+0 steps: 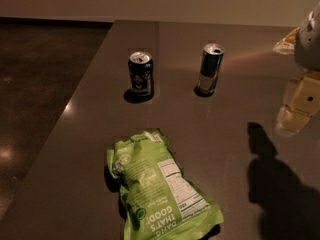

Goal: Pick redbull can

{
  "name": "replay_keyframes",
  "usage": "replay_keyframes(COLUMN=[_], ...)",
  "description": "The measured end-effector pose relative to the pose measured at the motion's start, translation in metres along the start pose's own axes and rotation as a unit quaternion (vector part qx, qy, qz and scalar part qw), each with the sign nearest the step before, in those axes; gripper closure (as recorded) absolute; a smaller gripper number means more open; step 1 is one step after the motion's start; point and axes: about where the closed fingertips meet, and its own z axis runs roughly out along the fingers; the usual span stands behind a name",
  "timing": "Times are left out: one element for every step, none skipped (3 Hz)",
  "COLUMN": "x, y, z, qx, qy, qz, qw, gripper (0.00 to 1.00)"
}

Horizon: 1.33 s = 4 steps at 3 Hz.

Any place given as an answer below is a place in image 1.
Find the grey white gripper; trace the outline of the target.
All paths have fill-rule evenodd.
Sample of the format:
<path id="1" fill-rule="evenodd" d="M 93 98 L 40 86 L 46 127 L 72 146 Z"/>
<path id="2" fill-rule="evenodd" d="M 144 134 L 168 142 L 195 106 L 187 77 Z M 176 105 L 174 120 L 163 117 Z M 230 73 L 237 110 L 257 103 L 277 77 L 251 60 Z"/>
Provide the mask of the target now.
<path id="1" fill-rule="evenodd" d="M 276 133 L 292 137 L 320 110 L 320 2 L 300 27 L 274 45 L 273 51 L 281 55 L 295 53 L 295 62 L 309 71 L 300 79 L 289 81 L 277 116 Z"/>

